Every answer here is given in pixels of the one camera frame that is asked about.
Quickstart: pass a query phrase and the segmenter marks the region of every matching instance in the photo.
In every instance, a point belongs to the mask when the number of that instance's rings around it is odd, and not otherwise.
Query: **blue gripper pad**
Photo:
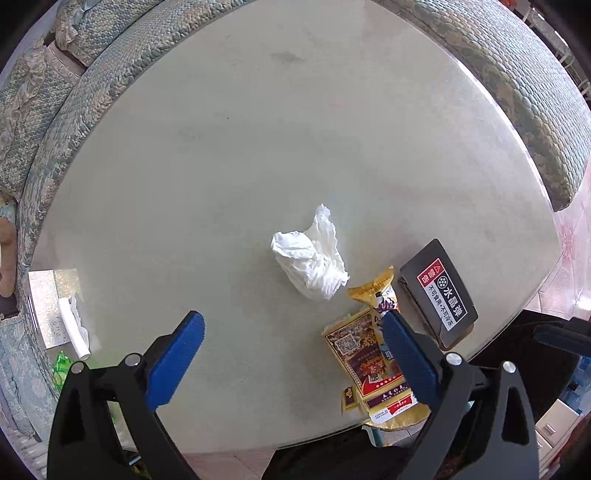
[[[203,343],[205,320],[200,313],[191,312],[190,315],[150,371],[145,399],[151,411],[170,402]]]
[[[384,340],[398,362],[404,378],[417,397],[419,403],[436,408],[440,399],[437,394],[439,378],[431,362],[410,333],[398,320],[398,312],[388,312],[384,316],[382,333]]]

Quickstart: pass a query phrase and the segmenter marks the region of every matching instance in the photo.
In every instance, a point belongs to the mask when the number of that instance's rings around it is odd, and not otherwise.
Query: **green plastic bag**
[[[63,351],[57,354],[56,363],[53,364],[53,384],[60,393],[72,363]]]

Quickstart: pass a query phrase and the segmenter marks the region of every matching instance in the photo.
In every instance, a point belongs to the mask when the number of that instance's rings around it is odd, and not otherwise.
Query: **metal screw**
[[[76,362],[74,365],[72,365],[72,368],[70,368],[70,370],[73,374],[79,374],[84,370],[84,362]]]
[[[510,374],[514,374],[517,370],[517,367],[513,362],[509,362],[509,360],[507,360],[506,362],[503,362],[503,369]]]
[[[125,365],[127,365],[128,367],[135,367],[136,365],[139,365],[141,361],[142,357],[138,353],[130,353],[128,356],[125,357]]]
[[[455,365],[456,367],[462,363],[462,357],[459,356],[457,353],[448,353],[445,357],[445,360],[450,365]]]

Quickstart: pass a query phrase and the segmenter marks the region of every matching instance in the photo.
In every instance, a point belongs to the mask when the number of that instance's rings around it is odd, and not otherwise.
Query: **sofa cushion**
[[[498,0],[376,0],[458,58],[501,106],[555,211],[577,192],[591,151],[591,112],[544,43]]]

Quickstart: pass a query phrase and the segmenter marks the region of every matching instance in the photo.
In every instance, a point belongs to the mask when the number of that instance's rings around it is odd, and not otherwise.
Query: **qr code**
[[[341,355],[345,356],[356,351],[359,348],[359,342],[355,340],[353,335],[348,334],[335,341],[335,347],[338,348]]]

